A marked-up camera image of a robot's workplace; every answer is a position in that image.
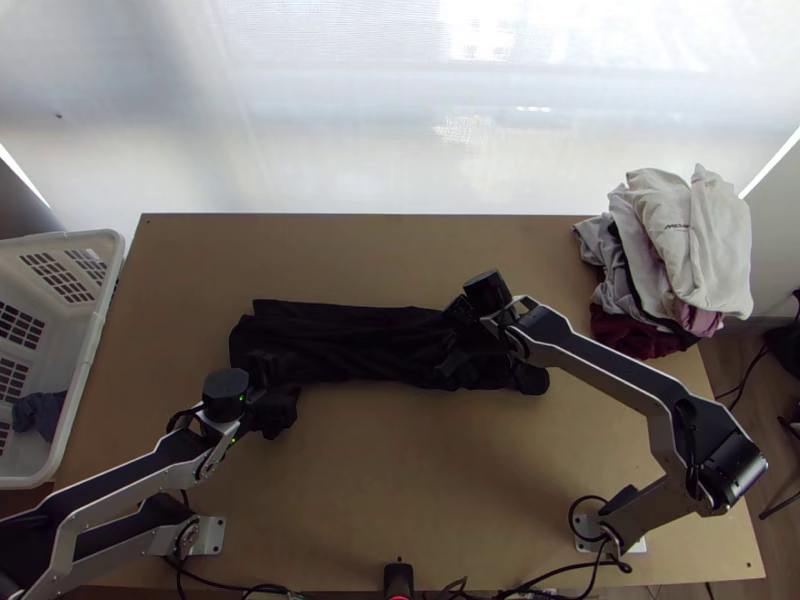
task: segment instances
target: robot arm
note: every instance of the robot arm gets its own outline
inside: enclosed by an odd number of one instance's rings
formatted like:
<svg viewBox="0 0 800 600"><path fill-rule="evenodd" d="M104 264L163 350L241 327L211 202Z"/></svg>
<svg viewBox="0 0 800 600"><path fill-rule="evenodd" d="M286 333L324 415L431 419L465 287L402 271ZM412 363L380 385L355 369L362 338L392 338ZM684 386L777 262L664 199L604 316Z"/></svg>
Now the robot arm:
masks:
<svg viewBox="0 0 800 600"><path fill-rule="evenodd" d="M650 450L665 475L643 490L623 488L586 515L582 548L596 550L608 535L620 556L647 531L686 514L724 514L766 471L766 459L723 405L575 333L566 317L533 298L512 298L497 271L470 280L464 291L457 310L471 312L511 355L564 369L647 418Z"/></svg>
<svg viewBox="0 0 800 600"><path fill-rule="evenodd" d="M724 406L575 333L564 316L532 298L512 298L496 271L464 291L450 309L482 323L510 355L560 367L647 418L650 449L665 475L643 490L623 488L581 519L582 549L597 550L609 538L620 556L647 531L686 514L723 514L766 470ZM246 372L212 373L203 401L173 418L153 452L0 520L0 600L56 598L140 556L218 554L225 520L199 516L166 492L208 479L246 433L274 439L295 418L291 402L248 390ZM136 512L116 518L137 504ZM407 592L408 569L396 568Z"/></svg>
<svg viewBox="0 0 800 600"><path fill-rule="evenodd" d="M254 427L247 382L239 369L212 373L203 401L176 415L151 453L0 521L0 598L56 598L145 555L219 554L225 520L201 517L166 492L207 480Z"/></svg>

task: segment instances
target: pile of clothes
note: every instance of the pile of clothes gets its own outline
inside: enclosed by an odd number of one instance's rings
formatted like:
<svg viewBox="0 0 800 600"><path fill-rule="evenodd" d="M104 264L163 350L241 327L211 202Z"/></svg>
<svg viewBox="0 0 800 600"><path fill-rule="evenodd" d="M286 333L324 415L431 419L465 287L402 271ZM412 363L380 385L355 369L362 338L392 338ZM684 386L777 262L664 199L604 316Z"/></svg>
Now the pile of clothes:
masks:
<svg viewBox="0 0 800 600"><path fill-rule="evenodd" d="M608 212L574 226L581 258L602 267L591 298L594 337L635 358L686 350L727 316L746 319L750 210L719 175L691 184L659 169L626 175Z"/></svg>

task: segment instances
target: floor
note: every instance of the floor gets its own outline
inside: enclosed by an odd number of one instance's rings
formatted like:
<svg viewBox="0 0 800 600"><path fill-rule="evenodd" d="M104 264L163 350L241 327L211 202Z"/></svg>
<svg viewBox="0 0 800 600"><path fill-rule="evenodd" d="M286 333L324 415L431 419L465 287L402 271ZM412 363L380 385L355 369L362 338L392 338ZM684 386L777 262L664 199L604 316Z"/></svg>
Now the floor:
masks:
<svg viewBox="0 0 800 600"><path fill-rule="evenodd" d="M739 382L741 373L758 352L761 339L757 335L720 335L701 343L703 360L714 392L727 391ZM750 581L730 581L711 584L719 600L756 600L761 598L791 598L800 589L800 569L796 557L800 555L800 503L760 521L758 513L765 507L794 493L800 487L800 442L788 436L778 425L776 415L787 415L793 402L800 399L800 381L786 373L778 363L767 356L754 369L746 393L736 408L735 415L767 456L770 468L749 491L748 507L761 547L767 578ZM35 502L33 494L0 493L0 514L12 514ZM560 590L570 594L572 590ZM71 600L168 600L176 597L173 590L154 592L111 588L83 588L67 597ZM230 592L195 592L194 599L217 600L235 598ZM331 599L344 598L343 594L330 594ZM362 598L372 594L359 594ZM590 600L708 600L703 584L651 586L595 590Z"/></svg>

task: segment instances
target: white curtain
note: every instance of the white curtain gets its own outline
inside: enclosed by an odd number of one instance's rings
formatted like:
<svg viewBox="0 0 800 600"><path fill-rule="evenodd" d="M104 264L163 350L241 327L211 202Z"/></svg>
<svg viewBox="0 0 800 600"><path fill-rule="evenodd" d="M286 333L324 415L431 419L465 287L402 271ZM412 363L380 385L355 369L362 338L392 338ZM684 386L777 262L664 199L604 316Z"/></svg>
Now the white curtain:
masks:
<svg viewBox="0 0 800 600"><path fill-rule="evenodd" d="M800 124L795 0L0 0L0 144L142 211L596 214L744 187Z"/></svg>

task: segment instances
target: white wall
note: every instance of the white wall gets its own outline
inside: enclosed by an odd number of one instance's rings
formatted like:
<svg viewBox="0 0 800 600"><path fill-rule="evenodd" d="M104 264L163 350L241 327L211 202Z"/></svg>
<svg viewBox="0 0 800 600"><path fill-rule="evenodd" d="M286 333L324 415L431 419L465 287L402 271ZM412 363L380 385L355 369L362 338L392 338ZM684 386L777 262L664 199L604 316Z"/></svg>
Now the white wall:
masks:
<svg viewBox="0 0 800 600"><path fill-rule="evenodd" d="M753 315L794 316L791 292L800 287L800 144L789 148L745 200L753 221Z"/></svg>

